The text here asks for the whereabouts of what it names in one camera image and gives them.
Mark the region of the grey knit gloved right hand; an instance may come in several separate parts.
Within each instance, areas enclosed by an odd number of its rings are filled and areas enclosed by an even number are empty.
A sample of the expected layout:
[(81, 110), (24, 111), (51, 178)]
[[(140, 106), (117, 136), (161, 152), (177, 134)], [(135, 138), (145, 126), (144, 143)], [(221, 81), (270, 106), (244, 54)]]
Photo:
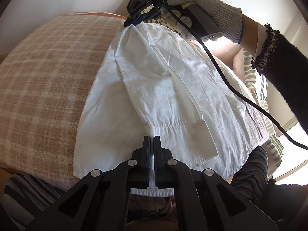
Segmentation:
[(169, 5), (195, 3), (200, 6), (233, 43), (240, 43), (243, 35), (243, 16), (240, 8), (220, 0), (167, 0)]

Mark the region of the black fuzzy sleeve forearm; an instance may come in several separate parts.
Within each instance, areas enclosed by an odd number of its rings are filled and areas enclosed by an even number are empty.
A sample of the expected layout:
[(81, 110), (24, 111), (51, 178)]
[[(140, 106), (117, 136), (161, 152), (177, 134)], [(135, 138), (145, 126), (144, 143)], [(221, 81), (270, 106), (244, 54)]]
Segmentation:
[(240, 45), (253, 57), (253, 68), (264, 75), (307, 131), (307, 57), (269, 24), (243, 15)]

